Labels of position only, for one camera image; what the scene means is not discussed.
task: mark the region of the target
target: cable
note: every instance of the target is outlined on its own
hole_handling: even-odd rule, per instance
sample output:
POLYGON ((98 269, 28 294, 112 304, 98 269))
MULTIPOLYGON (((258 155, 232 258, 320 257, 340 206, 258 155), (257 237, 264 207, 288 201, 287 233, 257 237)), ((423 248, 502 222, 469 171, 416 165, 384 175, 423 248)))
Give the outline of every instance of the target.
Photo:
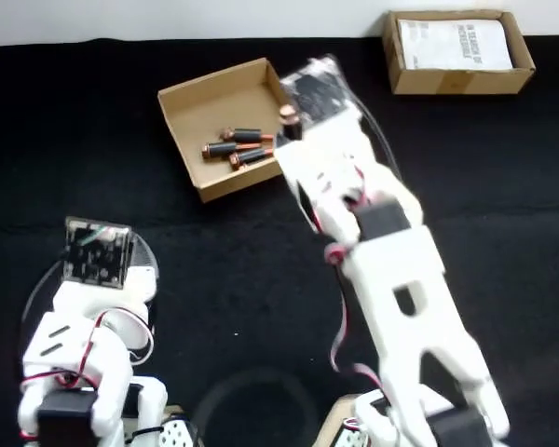
POLYGON ((373 116, 371 111, 368 109, 368 107, 366 105, 364 105, 364 102, 362 102, 362 100, 358 96, 356 96, 356 93, 354 93, 354 91, 350 87, 348 81, 346 80, 346 74, 344 73, 344 70, 342 69, 342 66, 340 65, 339 61, 337 60, 337 57, 334 56, 333 54, 328 54, 327 56, 329 58, 331 58, 332 61, 334 61, 335 65, 337 66, 339 71, 342 73, 341 79, 342 79, 342 82, 344 83, 344 86, 346 87, 346 90, 348 91, 348 94, 350 95, 350 97, 352 98, 354 103, 359 107, 359 109, 361 109, 361 112, 362 112, 362 115, 364 116, 364 119, 366 119, 366 121, 369 123, 369 126, 371 127, 371 130, 373 131, 373 134, 379 140, 379 144, 381 145, 381 148, 383 149, 383 153, 384 153, 384 155, 385 155, 385 157, 388 161, 388 165, 391 168, 391 171, 393 172, 393 175, 395 175, 397 177, 397 179, 401 182, 402 181, 402 172, 400 171, 400 168, 398 166, 398 162, 395 159, 395 155, 393 154, 393 151, 391 150, 391 146, 389 145, 389 141, 388 141, 387 137, 385 136, 385 133, 383 132, 383 129, 381 128, 381 126, 379 126, 379 123, 376 122, 375 117, 373 116))
POLYGON ((147 339, 148 339, 147 352, 141 358, 130 362, 130 364, 132 366, 143 365, 151 357, 151 355, 153 354, 154 347, 155 347, 155 341, 154 341, 154 338, 153 338, 153 334, 151 333, 151 330, 149 329, 149 326, 147 325, 147 323, 145 321, 143 321, 143 319, 141 317, 134 314, 133 312, 130 312, 128 309, 125 309, 124 307, 112 307, 110 309, 106 309, 102 312, 101 317, 103 318, 103 316, 107 312, 112 312, 112 311, 121 312, 123 314, 126 314, 128 317, 133 319, 135 322, 139 323, 144 328, 145 334, 147 335, 147 339))
POLYGON ((36 435, 31 435, 31 434, 29 434, 27 432, 24 432, 22 430, 19 432, 19 436, 25 442, 36 442, 39 439, 36 435))
POLYGON ((147 343, 148 343, 148 349, 147 349, 147 353, 142 356, 141 358, 131 361, 130 364, 133 366, 137 366, 137 365, 141 365, 143 363, 145 363, 153 354, 153 350, 154 350, 154 346, 155 346, 155 341, 153 338, 153 334, 151 333, 151 330, 149 329, 149 326, 147 326, 147 323, 145 323, 143 321, 142 318, 138 317, 136 314, 130 312, 128 309, 125 309, 124 307, 111 307, 109 309, 105 309, 103 310, 100 315, 95 319, 95 324, 93 325, 93 328, 91 329, 91 332, 89 333, 89 338, 87 340, 87 347, 85 348, 85 352, 83 353, 83 357, 81 358, 81 361, 79 362, 79 367, 78 367, 78 373, 75 376, 75 380, 73 382, 67 382, 64 379, 61 378, 57 378, 56 380, 58 380, 58 383, 61 384, 62 386, 66 386, 68 388, 73 388, 77 385, 78 383, 78 378, 82 377, 83 372, 85 370, 85 365, 87 364, 87 359, 89 357, 89 353, 91 351, 91 349, 93 348, 93 342, 91 341, 93 338, 93 333, 95 333, 95 330, 97 328, 99 328, 100 326, 102 326, 102 322, 104 317, 110 313, 110 312, 120 312, 125 314, 126 316, 130 317, 131 319, 133 319, 135 322, 139 323, 141 325, 141 327, 144 328, 145 333, 147 334, 147 343))
POLYGON ((132 434, 130 435, 130 438, 128 438, 127 440, 125 440, 124 443, 125 443, 126 445, 129 445, 129 444, 131 444, 131 443, 134 441, 134 439, 135 439, 137 436, 146 435, 146 434, 148 434, 148 433, 154 433, 154 432, 161 433, 162 431, 164 431, 164 427, 162 427, 162 426, 158 426, 158 427, 149 427, 149 428, 141 428, 140 430, 133 431, 132 434))
POLYGON ((315 401, 296 377, 273 368, 255 368, 238 372, 210 388, 205 397, 198 403, 191 418, 200 433, 201 440, 207 443, 210 421, 215 411, 230 396, 249 386, 268 384, 281 386, 301 409, 300 417, 297 420, 301 421, 302 429, 298 439, 290 442, 290 445, 297 447, 311 445, 317 437, 319 429, 319 416, 315 401))
POLYGON ((356 94, 350 89, 349 86, 348 86, 348 90, 349 90, 350 96, 352 97, 354 102, 356 102, 356 105, 362 110, 362 114, 364 115, 364 118, 368 121, 369 126, 371 127, 371 130, 373 131, 373 134, 379 140, 379 144, 383 148, 383 153, 385 154, 385 157, 388 161, 388 165, 391 168, 391 171, 393 172, 393 175, 395 175, 396 178, 401 182, 402 181, 402 172, 400 171, 400 167, 398 166, 398 162, 396 161, 395 155, 393 154, 393 151, 391 150, 391 146, 389 145, 389 141, 388 141, 387 137, 385 136, 385 133, 383 133, 383 129, 379 126, 379 123, 376 122, 375 117, 373 116, 373 114, 371 114, 371 111, 368 109, 368 107, 366 107, 366 105, 364 105, 364 102, 362 102, 362 100, 358 96, 356 96, 356 94))
POLYGON ((141 235, 135 233, 134 236, 136 236, 137 239, 139 239, 139 241, 143 244, 143 247, 145 248, 145 252, 147 253, 147 257, 149 258, 149 263, 153 266, 154 270, 156 271, 156 278, 159 278, 159 265, 157 264, 157 258, 153 253, 153 250, 151 250, 151 247, 149 247, 149 244, 147 244, 147 242, 145 241, 145 239, 143 239, 141 235))
POLYGON ((81 378, 85 382, 87 382, 94 390, 97 390, 97 388, 98 388, 98 384, 93 379, 91 379, 87 375, 83 374, 82 372, 67 370, 67 369, 64 369, 64 368, 58 368, 58 369, 55 369, 55 370, 39 372, 37 374, 29 375, 29 376, 23 378, 23 380, 20 382, 20 385, 25 386, 29 382, 32 382, 33 380, 43 379, 45 377, 51 377, 51 376, 56 376, 56 378, 58 380, 58 377, 61 376, 62 374, 70 374, 70 375, 76 377, 77 382, 78 382, 78 378, 81 378))
MULTIPOLYGON (((332 343, 332 348, 329 353, 329 361, 332 365, 332 368, 336 373, 340 373, 341 370, 337 366, 337 362, 335 358, 337 357, 337 352, 339 348, 342 346, 344 341, 346 340, 346 336, 348 335, 348 307, 346 306, 346 299, 344 298, 344 293, 342 292, 342 322, 340 324, 339 330, 335 335, 334 342, 332 343)), ((355 373, 362 374, 367 376, 385 395, 383 391, 383 384, 379 379, 378 375, 373 371, 373 369, 363 363, 354 363, 352 364, 352 370, 355 373)))

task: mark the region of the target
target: open cardboard box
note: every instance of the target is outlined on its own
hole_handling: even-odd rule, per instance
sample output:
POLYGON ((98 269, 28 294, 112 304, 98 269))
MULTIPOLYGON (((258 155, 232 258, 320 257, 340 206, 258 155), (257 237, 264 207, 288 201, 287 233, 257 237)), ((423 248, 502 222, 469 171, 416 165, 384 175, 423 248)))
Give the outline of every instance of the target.
POLYGON ((201 148, 219 142, 220 130, 280 129, 278 112, 289 98, 267 59, 207 74, 158 93, 159 104, 193 185, 203 202, 281 174, 275 158, 233 171, 227 160, 204 160, 201 148))
POLYGON ((395 12, 387 16, 383 47, 389 82, 400 95, 488 95, 518 93, 536 71, 515 17, 510 12, 480 9, 469 11, 395 12), (404 20, 499 20, 503 24, 513 68, 502 71, 408 70, 403 61, 398 19, 404 20))

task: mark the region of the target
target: black component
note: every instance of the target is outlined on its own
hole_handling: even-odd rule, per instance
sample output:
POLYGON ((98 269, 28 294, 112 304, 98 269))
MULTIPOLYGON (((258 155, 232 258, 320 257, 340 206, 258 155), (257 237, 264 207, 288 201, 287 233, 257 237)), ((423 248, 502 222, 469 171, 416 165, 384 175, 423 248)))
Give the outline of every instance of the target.
POLYGON ((234 129, 235 142, 261 142, 263 137, 260 129, 234 129))
POLYGON ((288 140, 302 140, 302 121, 283 125, 283 134, 288 140))
POLYGON ((346 110, 348 90, 343 75, 332 58, 321 59, 281 79, 281 84, 297 106, 304 129, 346 110))
POLYGON ((315 212, 313 210, 313 206, 310 203, 310 199, 308 198, 308 195, 305 192, 305 189, 302 187, 302 185, 300 183, 298 184, 298 201, 300 202, 300 206, 302 207, 302 210, 307 215, 307 218, 312 223, 317 224, 315 222, 315 212))
POLYGON ((96 447, 91 430, 91 407, 96 391, 57 389, 37 408, 38 441, 41 447, 96 447))
POLYGON ((353 211, 361 229, 361 240, 375 239, 410 228, 402 205, 386 200, 353 211))
POLYGON ((122 409, 122 417, 128 419, 136 419, 139 417, 139 394, 143 390, 143 385, 130 384, 127 397, 124 400, 124 408, 122 409))
POLYGON ((235 142, 210 142, 208 145, 209 156, 229 156, 236 152, 235 142))
POLYGON ((240 165, 252 163, 253 161, 261 160, 267 157, 265 149, 251 149, 250 151, 237 152, 240 165))
POLYGON ((132 254, 130 228, 66 219, 64 279, 121 289, 132 254))
POLYGON ((427 418, 439 447, 492 447, 483 416, 474 407, 452 408, 427 418))

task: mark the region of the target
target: black fabric surface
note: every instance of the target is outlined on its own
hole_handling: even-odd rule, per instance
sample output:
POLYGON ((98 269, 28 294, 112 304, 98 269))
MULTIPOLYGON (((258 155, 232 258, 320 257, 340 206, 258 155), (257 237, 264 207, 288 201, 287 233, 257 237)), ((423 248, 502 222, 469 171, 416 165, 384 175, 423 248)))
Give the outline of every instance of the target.
MULTIPOLYGON (((152 246, 157 347, 139 372, 189 412, 218 381, 260 366, 298 377, 319 414, 368 389, 330 368, 338 290, 283 180, 200 204, 157 105, 158 89, 231 64, 267 56, 284 74, 324 52, 342 62, 423 203, 506 403, 510 443, 559 445, 559 37, 528 45, 536 77, 499 98, 394 97, 373 39, 0 47, 0 445, 17 438, 20 301, 61 248, 68 214, 131 224, 152 246)), ((374 358, 360 331, 346 351, 374 358)), ((425 375, 440 383, 431 368, 425 375)), ((220 433, 233 435, 226 445, 291 445, 293 403, 269 391, 278 425, 252 410, 263 393, 236 408, 269 430, 217 415, 220 433)))

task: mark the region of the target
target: white robotic arm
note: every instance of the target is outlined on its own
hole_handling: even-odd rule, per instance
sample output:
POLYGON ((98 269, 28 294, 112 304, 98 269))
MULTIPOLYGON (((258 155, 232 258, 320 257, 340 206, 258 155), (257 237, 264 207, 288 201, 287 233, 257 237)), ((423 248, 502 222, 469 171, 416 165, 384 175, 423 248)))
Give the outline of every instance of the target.
MULTIPOLYGON (((324 69, 335 68, 331 60, 313 60, 299 75, 324 76, 324 69)), ((297 79, 296 74, 288 78, 289 87, 297 79)), ((296 100, 298 94, 293 91, 296 100)), ((379 447, 405 442, 445 447, 444 437, 464 429, 478 442, 468 445, 497 442, 509 431, 508 417, 481 350, 461 322, 420 204, 375 161, 358 110, 348 100, 345 104, 345 110, 312 125, 305 110, 304 138, 284 144, 276 159, 314 230, 335 240, 328 260, 353 285, 380 358, 388 413, 381 415, 368 396, 361 398, 356 413, 362 429, 379 447), (404 315, 398 305, 396 293, 403 289, 414 302, 413 315, 404 315), (469 410, 447 414, 449 422, 456 420, 454 428, 432 417, 451 404, 419 384, 426 352, 457 379, 469 404, 469 410), (472 434, 481 428, 482 434, 472 434)))

